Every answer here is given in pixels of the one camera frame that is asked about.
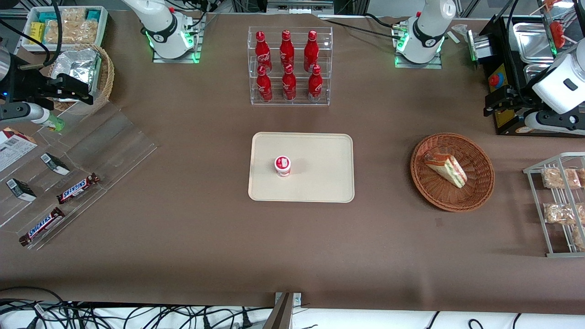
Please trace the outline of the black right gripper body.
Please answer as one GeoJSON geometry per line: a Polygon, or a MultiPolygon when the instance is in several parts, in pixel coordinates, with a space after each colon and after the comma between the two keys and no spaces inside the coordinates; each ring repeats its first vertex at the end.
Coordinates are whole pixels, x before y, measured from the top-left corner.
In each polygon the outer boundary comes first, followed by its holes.
{"type": "Polygon", "coordinates": [[[22,64],[4,65],[4,101],[17,102],[57,97],[57,88],[37,68],[21,69],[22,64]]]}

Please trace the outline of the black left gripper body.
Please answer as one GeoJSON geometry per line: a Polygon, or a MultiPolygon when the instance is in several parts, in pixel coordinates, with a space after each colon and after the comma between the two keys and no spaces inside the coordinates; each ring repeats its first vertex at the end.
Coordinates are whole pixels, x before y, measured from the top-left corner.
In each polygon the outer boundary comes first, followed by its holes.
{"type": "Polygon", "coordinates": [[[532,87],[513,87],[516,98],[509,102],[508,110],[503,114],[512,114],[512,117],[526,117],[528,114],[544,110],[544,103],[532,90],[532,87]]]}

